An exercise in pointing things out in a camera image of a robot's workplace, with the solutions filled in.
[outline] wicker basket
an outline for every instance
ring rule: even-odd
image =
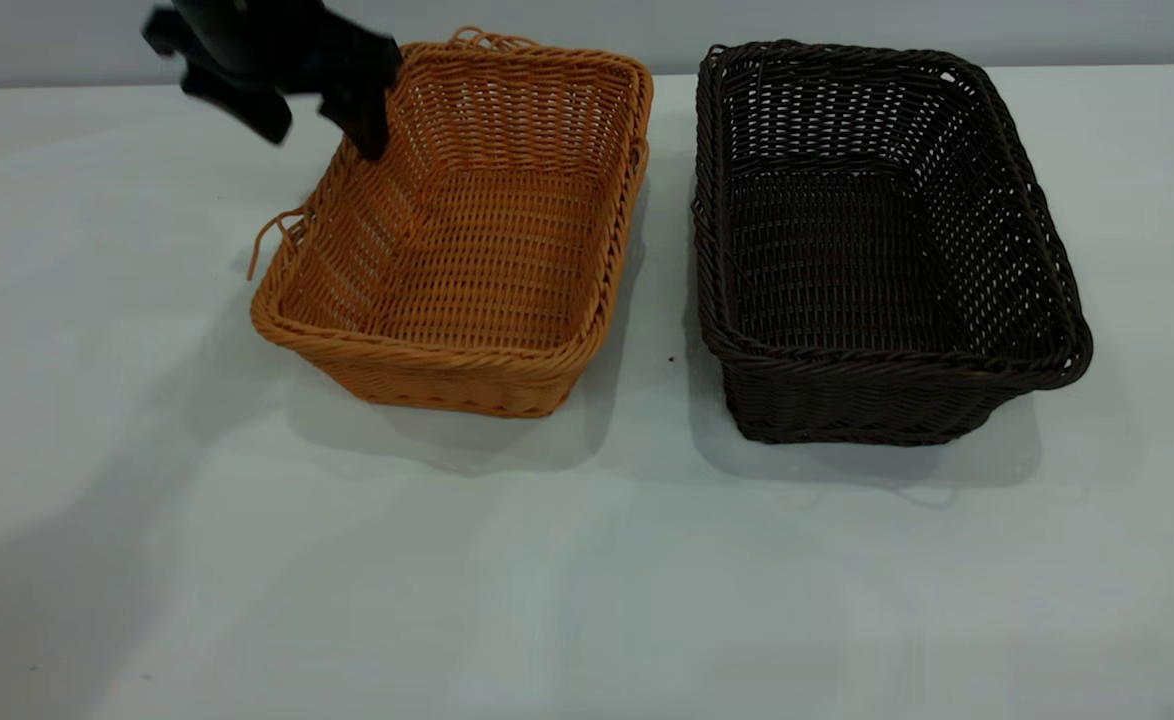
[[[551,413],[609,331],[650,73],[477,28],[403,53],[383,159],[344,139],[268,224],[254,327],[364,401]]]
[[[1085,372],[1071,264],[980,68],[715,46],[697,112],[699,316],[745,437],[931,445]]]

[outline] table surface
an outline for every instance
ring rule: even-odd
[[[993,78],[1097,356],[944,448],[735,432],[693,78],[542,420],[366,405],[254,334],[311,105],[277,152],[173,87],[0,90],[0,720],[1174,720],[1174,67]]]

